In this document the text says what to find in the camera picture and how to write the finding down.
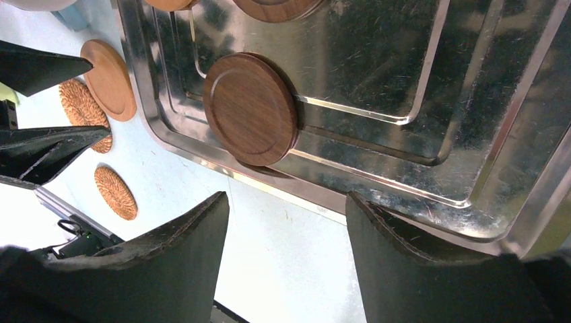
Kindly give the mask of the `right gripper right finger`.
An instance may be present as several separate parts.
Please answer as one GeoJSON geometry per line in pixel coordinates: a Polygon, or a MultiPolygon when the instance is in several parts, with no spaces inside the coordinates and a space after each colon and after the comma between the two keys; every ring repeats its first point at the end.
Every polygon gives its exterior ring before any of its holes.
{"type": "Polygon", "coordinates": [[[368,322],[569,322],[570,251],[532,260],[452,244],[350,192],[345,216],[368,322]]]}

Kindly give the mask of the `dark wood coaster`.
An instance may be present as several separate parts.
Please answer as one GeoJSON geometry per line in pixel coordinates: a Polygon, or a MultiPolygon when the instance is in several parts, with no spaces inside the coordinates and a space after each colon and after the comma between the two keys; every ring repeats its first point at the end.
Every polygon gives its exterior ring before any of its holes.
{"type": "Polygon", "coordinates": [[[216,139],[244,164],[275,164],[296,139],[292,94],[275,69],[253,54],[227,55],[210,67],[203,105],[216,139]]]}
{"type": "Polygon", "coordinates": [[[290,22],[311,14],[322,0],[233,0],[248,16],[267,23],[290,22]]]}

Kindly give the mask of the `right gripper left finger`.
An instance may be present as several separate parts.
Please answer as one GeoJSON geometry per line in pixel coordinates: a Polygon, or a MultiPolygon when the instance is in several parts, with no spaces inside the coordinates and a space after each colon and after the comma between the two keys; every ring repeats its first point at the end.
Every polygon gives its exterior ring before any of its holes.
{"type": "Polygon", "coordinates": [[[229,220],[219,191],[92,256],[1,249],[2,322],[208,322],[229,220]]]}

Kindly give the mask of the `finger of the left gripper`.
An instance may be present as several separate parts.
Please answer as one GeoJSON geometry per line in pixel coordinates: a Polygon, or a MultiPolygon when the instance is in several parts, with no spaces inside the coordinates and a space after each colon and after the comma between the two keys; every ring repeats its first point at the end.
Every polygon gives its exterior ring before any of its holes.
{"type": "Polygon", "coordinates": [[[89,60],[1,41],[1,83],[26,97],[83,75],[89,60]]]}
{"type": "Polygon", "coordinates": [[[104,126],[1,131],[1,183],[34,190],[110,134],[104,126]]]}

